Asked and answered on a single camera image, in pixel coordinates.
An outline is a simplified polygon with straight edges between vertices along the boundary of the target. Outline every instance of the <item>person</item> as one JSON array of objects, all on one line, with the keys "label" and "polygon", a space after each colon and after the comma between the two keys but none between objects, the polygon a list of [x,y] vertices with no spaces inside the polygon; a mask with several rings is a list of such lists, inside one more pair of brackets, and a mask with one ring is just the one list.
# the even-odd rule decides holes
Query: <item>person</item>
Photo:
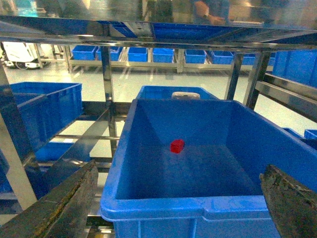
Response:
[{"label": "person", "polygon": [[194,23],[224,25],[229,15],[229,0],[192,0]]}]

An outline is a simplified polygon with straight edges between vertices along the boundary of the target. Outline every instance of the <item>blue storage crate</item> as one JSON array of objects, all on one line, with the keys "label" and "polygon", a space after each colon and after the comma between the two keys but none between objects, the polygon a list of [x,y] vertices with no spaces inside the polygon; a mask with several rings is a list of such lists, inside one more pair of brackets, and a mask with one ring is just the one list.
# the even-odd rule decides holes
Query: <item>blue storage crate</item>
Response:
[{"label": "blue storage crate", "polygon": [[[110,59],[112,61],[118,61],[120,54],[122,52],[122,49],[123,49],[123,47],[112,46],[110,48]],[[101,60],[101,48],[100,47],[98,47],[96,54],[97,54],[97,59]]]},{"label": "blue storage crate", "polygon": [[306,129],[304,132],[304,137],[306,139],[317,139],[317,130]]},{"label": "blue storage crate", "polygon": [[153,62],[173,63],[174,49],[154,48]]},{"label": "blue storage crate", "polygon": [[128,51],[128,60],[130,62],[147,62],[148,48],[130,47]]},{"label": "blue storage crate", "polygon": [[45,95],[14,93],[26,132],[34,151],[38,151],[49,140],[51,117],[49,100]]},{"label": "blue storage crate", "polygon": [[42,83],[23,82],[11,84],[14,93],[45,94],[49,101],[50,130],[47,137],[51,138],[65,126],[74,121],[83,112],[81,83]]},{"label": "blue storage crate", "polygon": [[245,54],[243,57],[242,64],[243,65],[254,65],[255,60],[256,60],[256,54]]},{"label": "blue storage crate", "polygon": [[185,59],[186,63],[205,63],[206,53],[201,50],[186,50]]},{"label": "blue storage crate", "polygon": [[153,23],[156,39],[207,40],[236,30],[235,27]]},{"label": "blue storage crate", "polygon": [[[211,57],[211,61],[214,64],[231,64],[233,61],[234,52],[228,51],[208,51],[208,55]],[[243,65],[254,65],[255,54],[245,54],[243,58]],[[273,66],[275,61],[275,53],[272,53],[272,56],[269,60],[268,65]]]},{"label": "blue storage crate", "polygon": [[231,64],[233,54],[229,51],[207,51],[213,64]]},{"label": "blue storage crate", "polygon": [[[38,152],[35,153],[37,161],[56,161],[58,160],[74,143],[50,142]],[[78,153],[84,154],[84,148]],[[90,161],[89,154],[85,155],[85,162]]]},{"label": "blue storage crate", "polygon": [[[254,65],[256,60],[256,54],[245,54],[243,57],[243,65]],[[271,58],[269,59],[268,65],[273,66],[275,62],[275,53],[271,54]]]},{"label": "blue storage crate", "polygon": [[277,52],[272,74],[316,87],[317,50]]},{"label": "blue storage crate", "polygon": [[97,46],[76,46],[73,50],[74,60],[95,60]]},{"label": "blue storage crate", "polygon": [[203,88],[169,86],[142,86],[137,99],[171,99],[174,92],[198,93],[201,99],[218,99]]},{"label": "blue storage crate", "polygon": [[[175,139],[185,141],[179,154],[170,152]],[[101,216],[120,238],[279,238],[259,174],[274,164],[316,192],[316,160],[235,101],[134,100]]]},{"label": "blue storage crate", "polygon": [[291,135],[295,136],[296,138],[299,139],[303,139],[304,137],[302,137],[300,134],[298,134],[296,131],[294,131],[291,128],[283,128],[285,131],[287,131],[288,133],[290,133]]}]

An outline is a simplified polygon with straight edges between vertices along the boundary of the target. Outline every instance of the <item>reflective metal surface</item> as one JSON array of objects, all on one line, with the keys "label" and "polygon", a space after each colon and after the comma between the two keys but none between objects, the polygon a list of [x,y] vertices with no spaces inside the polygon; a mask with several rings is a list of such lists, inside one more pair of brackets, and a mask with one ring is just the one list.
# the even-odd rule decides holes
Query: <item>reflective metal surface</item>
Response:
[{"label": "reflective metal surface", "polygon": [[314,0],[1,0],[0,14],[316,29],[317,6]]},{"label": "reflective metal surface", "polygon": [[259,92],[256,90],[256,84],[263,81],[271,53],[256,54],[256,60],[249,75],[249,82],[243,104],[254,110]]},{"label": "reflective metal surface", "polygon": [[229,75],[229,79],[227,83],[226,92],[224,95],[224,98],[226,100],[233,100],[234,98],[242,62],[243,62],[243,54],[235,53],[233,57],[233,62],[231,64],[230,75]]},{"label": "reflective metal surface", "polygon": [[0,13],[1,41],[276,50],[317,39],[315,0],[0,0]]},{"label": "reflective metal surface", "polygon": [[255,91],[317,122],[317,89],[266,74]]},{"label": "reflective metal surface", "polygon": [[108,113],[108,110],[106,110],[47,171],[45,179],[50,190],[79,170],[85,160],[85,154],[90,153],[99,140],[98,136],[101,136],[107,129]]}]

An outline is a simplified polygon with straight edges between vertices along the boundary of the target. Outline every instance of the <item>metal shelf frame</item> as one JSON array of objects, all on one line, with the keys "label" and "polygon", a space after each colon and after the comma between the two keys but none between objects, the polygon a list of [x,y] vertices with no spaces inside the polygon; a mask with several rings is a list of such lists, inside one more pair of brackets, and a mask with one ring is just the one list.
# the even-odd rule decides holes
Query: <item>metal shelf frame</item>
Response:
[{"label": "metal shelf frame", "polygon": [[[71,56],[69,46],[67,48],[68,57],[66,57],[68,72],[72,72],[74,67],[101,67],[101,60],[75,60]],[[148,61],[147,62],[130,62],[128,61],[128,48],[124,48],[121,52],[118,61],[111,61],[111,67],[113,68],[165,68],[176,69],[177,73],[182,73],[184,69],[201,69],[201,70],[230,70],[229,64],[213,64],[211,58],[207,55],[205,63],[186,63],[185,54],[183,50],[178,50],[174,53],[172,63],[153,62],[153,48],[148,48]],[[272,71],[273,66],[268,66],[267,70]],[[242,71],[251,71],[252,65],[242,65]]]},{"label": "metal shelf frame", "polygon": [[[244,104],[254,109],[259,94],[263,94],[283,105],[288,106],[296,112],[317,121],[317,89],[307,87],[302,84],[294,83],[286,79],[274,77],[266,73],[267,65],[269,62],[271,52],[278,50],[292,50],[292,49],[311,49],[315,48],[315,45],[289,45],[289,44],[270,44],[270,43],[257,43],[257,42],[211,42],[211,41],[176,41],[176,40],[156,40],[152,38],[125,38],[125,37],[113,37],[110,36],[110,25],[103,27],[103,36],[83,36],[83,35],[68,35],[67,37],[53,34],[42,33],[12,33],[1,32],[0,38],[9,39],[12,41],[25,41],[32,43],[50,43],[50,44],[88,44],[99,45],[102,48],[102,60],[101,61],[81,61],[71,59],[71,53],[69,47],[65,47],[64,54],[68,68],[72,71],[72,67],[75,65],[81,66],[101,66],[103,68],[103,80],[105,88],[106,101],[103,103],[96,102],[84,102],[84,116],[83,118],[98,117],[93,125],[76,141],[76,143],[54,164],[47,163],[46,166],[51,166],[47,173],[50,178],[56,177],[49,184],[51,188],[59,184],[62,179],[70,176],[84,163],[80,161],[76,155],[78,148],[85,146],[92,150],[94,145],[99,139],[110,140],[112,156],[115,153],[118,137],[115,130],[115,122],[126,118],[130,104],[129,103],[116,103],[113,101],[113,84],[111,77],[112,67],[169,67],[174,68],[177,72],[182,72],[185,68],[203,68],[203,69],[215,69],[218,65],[194,65],[186,64],[184,59],[185,49],[202,49],[202,50],[228,50],[237,51],[234,56],[234,61],[230,68],[230,75],[228,79],[227,89],[225,93],[225,99],[232,100],[235,94],[237,80],[240,70],[244,70],[244,66],[241,65],[243,61],[243,54],[256,52],[255,64],[252,66],[249,84],[245,95]],[[110,47],[111,46],[138,46],[148,48],[174,48],[178,49],[178,53],[175,54],[174,64],[159,64],[153,63],[151,55],[149,54],[149,60],[146,63],[132,63],[127,61],[111,62],[110,63]],[[13,98],[13,94],[6,78],[3,67],[0,65],[0,83],[5,90],[1,90],[0,93],[9,95]],[[14,108],[12,114],[12,120],[22,122],[22,118],[17,109],[16,103],[10,105]],[[7,178],[13,188],[18,202],[23,210],[27,209],[31,204],[36,202],[35,193],[33,190],[33,184],[30,181],[26,171],[30,167],[38,175],[40,175],[39,164],[35,160],[34,152],[28,141],[25,128],[21,127],[20,136],[25,138],[28,147],[28,153],[26,155],[20,155],[18,153],[19,148],[14,145],[12,141],[12,135],[8,133],[7,126],[2,120],[2,112],[0,111],[0,149],[3,152],[6,160],[10,165]],[[109,128],[109,137],[102,137],[103,132]],[[110,166],[111,158],[96,158],[99,163],[100,172],[106,172]],[[3,217],[0,215],[0,219],[10,218],[8,214]],[[101,219],[96,210],[92,210],[88,216],[88,223],[95,226],[111,225]]]}]

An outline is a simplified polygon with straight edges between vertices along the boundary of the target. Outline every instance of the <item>stainless steel shelf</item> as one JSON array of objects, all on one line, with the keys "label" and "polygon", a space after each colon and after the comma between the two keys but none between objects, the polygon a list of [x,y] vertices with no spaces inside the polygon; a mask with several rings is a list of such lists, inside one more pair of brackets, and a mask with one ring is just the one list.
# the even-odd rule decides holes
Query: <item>stainless steel shelf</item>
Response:
[{"label": "stainless steel shelf", "polygon": [[[183,59],[179,60],[176,53],[174,54],[173,63],[161,63],[153,62],[153,49],[149,48],[148,62],[131,62],[128,61],[128,48],[124,48],[121,52],[118,61],[111,61],[111,67],[120,68],[120,67],[131,67],[131,68],[166,68],[166,69],[178,69],[181,62],[183,62],[184,69],[201,69],[201,70],[230,70],[231,65],[229,64],[213,64],[209,56],[207,56],[205,63],[185,63],[185,55],[181,56]],[[85,66],[85,67],[101,67],[101,60],[75,60],[71,57],[69,60],[69,65],[72,67],[69,69],[73,70],[75,66]],[[252,65],[242,65],[241,70],[250,71],[252,70]],[[273,66],[267,67],[268,71],[273,70]]]}]

